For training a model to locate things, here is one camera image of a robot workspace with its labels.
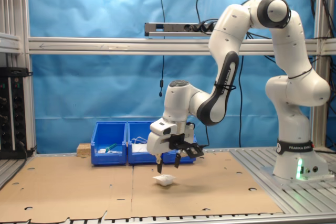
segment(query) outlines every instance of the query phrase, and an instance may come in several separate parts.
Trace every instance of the metal rail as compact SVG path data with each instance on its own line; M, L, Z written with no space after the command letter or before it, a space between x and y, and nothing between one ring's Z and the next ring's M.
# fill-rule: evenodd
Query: metal rail
M0 52L4 52L6 54L19 54L19 37L0 33Z
M29 38L30 54L62 55L210 55L208 39ZM307 39L309 55L317 40ZM274 55L268 39L244 40L240 55Z

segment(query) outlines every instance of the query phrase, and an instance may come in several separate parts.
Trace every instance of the blue backdrop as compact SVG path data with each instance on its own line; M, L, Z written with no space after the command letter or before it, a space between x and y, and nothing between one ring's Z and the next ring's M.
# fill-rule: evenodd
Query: blue backdrop
M199 0L201 20L218 18L226 6L245 0ZM166 22L198 22L196 0L163 0ZM313 36L309 0L287 0ZM160 0L29 0L34 37L144 38L145 22L162 22ZM266 30L257 31L270 36ZM37 150L74 152L89 143L96 121L155 120L163 113L159 97L160 56L33 55ZM164 91L182 79L210 92L217 65L209 56L166 56ZM278 120L265 94L267 80L282 74L263 56L246 56L243 66L243 146L275 146ZM232 92L225 119L208 128L211 147L237 147L239 90ZM196 137L205 143L197 120Z

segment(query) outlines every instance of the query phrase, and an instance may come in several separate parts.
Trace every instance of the blue plastic bin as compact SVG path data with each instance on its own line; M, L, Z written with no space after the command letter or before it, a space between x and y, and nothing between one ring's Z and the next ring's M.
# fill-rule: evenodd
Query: blue plastic bin
M150 125L153 122L128 122L128 163L130 164L156 164L156 157L149 152L132 152L133 138L138 136L148 139L151 133Z
M91 162L94 165L124 165L126 157L127 122L97 122L91 140ZM117 144L111 151L121 153L98 153L112 144Z
M194 143L197 142L196 136L194 135ZM164 164L175 164L177 150L166 152L162 154L162 160ZM181 157L180 164L192 164L196 159L189 157Z

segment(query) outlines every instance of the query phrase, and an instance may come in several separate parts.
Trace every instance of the cardboard sheet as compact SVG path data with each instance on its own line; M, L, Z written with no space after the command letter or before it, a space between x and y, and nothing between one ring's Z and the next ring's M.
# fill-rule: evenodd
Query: cardboard sheet
M179 169L164 166L176 177L168 187L152 178L155 165L133 170L92 167L90 158L36 157L0 190L0 222L98 219L106 211L105 219L281 212L230 153L204 157Z
M92 167L90 158L36 157L0 190L0 222L99 219L108 209L129 218L132 172Z
M132 216L194 216L282 212L229 152L208 153L193 165L164 166L176 177L162 187L156 169L136 166Z

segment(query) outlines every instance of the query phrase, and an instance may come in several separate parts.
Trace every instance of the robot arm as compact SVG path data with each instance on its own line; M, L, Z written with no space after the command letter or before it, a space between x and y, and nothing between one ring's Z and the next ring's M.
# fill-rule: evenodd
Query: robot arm
M187 116L194 115L208 126L215 125L224 118L239 64L239 48L244 35L251 27L270 29L277 65L290 79L300 77L292 82L287 78L287 81L281 84L284 90L281 91L280 97L276 95L277 91L268 92L271 88L266 90L276 105L279 131L283 127L281 125L288 126L287 123L280 122L282 116L279 113L283 111L280 109L283 104L312 106L326 102L328 92L330 93L329 86L311 68L300 17L296 12L292 12L291 17L286 1L248 0L243 5L230 5L218 20L208 44L218 65L218 74L211 94L185 81L174 81L167 89L163 116L151 125L147 144L148 151L156 155L158 164L162 164L161 154L171 150L179 150L176 167L181 155L197 157L203 154L202 146L193 143L194 125L186 122ZM298 82L306 77L305 74L309 74L312 79L306 78L307 81ZM309 80L313 80L316 90L310 89L312 86L309 86Z
M211 94L186 81L169 84L163 116L151 124L147 143L147 150L156 155L158 164L162 153L175 149L190 157L203 154L202 147L193 143L194 125L187 124L187 117L194 115L208 126L222 121L239 65L239 48L249 25L249 11L241 5L230 5L218 20L208 45L218 65Z

